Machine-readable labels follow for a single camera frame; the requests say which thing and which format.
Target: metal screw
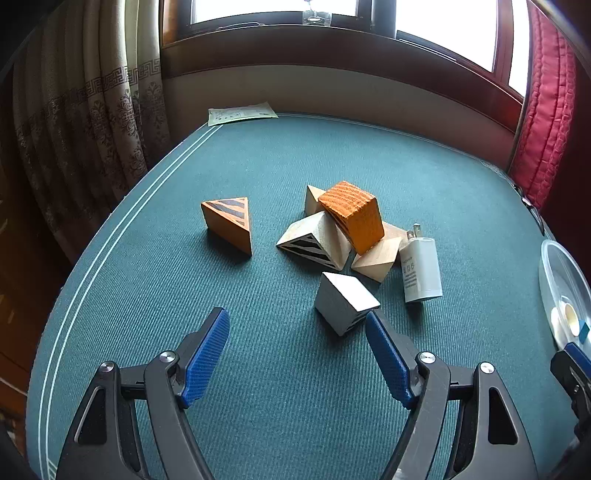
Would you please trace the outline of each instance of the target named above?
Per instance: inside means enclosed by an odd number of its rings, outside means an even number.
[[[166,351],[160,354],[160,361],[164,364],[169,364],[175,358],[176,354],[174,352]]]
[[[433,355],[431,352],[422,352],[418,357],[424,364],[432,364],[436,360],[435,355]]]
[[[113,370],[115,368],[115,364],[111,361],[108,362],[102,362],[100,367],[99,367],[99,371],[101,371],[104,374],[109,373],[111,370]]]
[[[493,367],[489,362],[482,362],[480,364],[480,370],[486,374],[491,374],[495,371],[495,367]]]

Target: pink fabric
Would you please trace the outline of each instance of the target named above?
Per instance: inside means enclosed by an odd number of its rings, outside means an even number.
[[[537,208],[548,198],[573,119],[574,54],[567,41],[531,2],[531,93],[509,174]]]

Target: power adapter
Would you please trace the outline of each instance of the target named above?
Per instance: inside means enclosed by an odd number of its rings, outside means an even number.
[[[404,301],[424,301],[441,297],[441,275],[435,240],[425,238],[415,223],[407,232],[408,243],[400,249]]]

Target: patterned curtain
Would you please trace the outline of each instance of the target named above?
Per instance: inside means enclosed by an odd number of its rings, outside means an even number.
[[[67,0],[33,32],[13,76],[22,164],[74,263],[170,150],[158,0]]]

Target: teal table mat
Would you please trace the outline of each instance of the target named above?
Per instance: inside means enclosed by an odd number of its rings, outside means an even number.
[[[53,478],[86,386],[106,360],[148,362],[214,306],[230,338],[207,393],[187,411],[217,480],[377,479],[408,412],[382,379],[363,325],[337,337],[313,309],[323,267],[275,247],[302,218],[306,184],[340,180],[378,198],[384,221],[437,242],[443,297],[406,305],[400,266],[359,276],[393,327],[446,362],[493,363],[521,415],[540,473],[573,437],[550,374],[553,340],[538,290],[543,236],[500,172],[464,153],[370,125],[281,115],[203,126],[130,192],[85,250],[47,323],[31,377],[27,449]],[[208,233],[204,200],[248,196],[254,254]],[[442,478],[450,404],[430,478]],[[145,403],[151,475],[164,478]]]

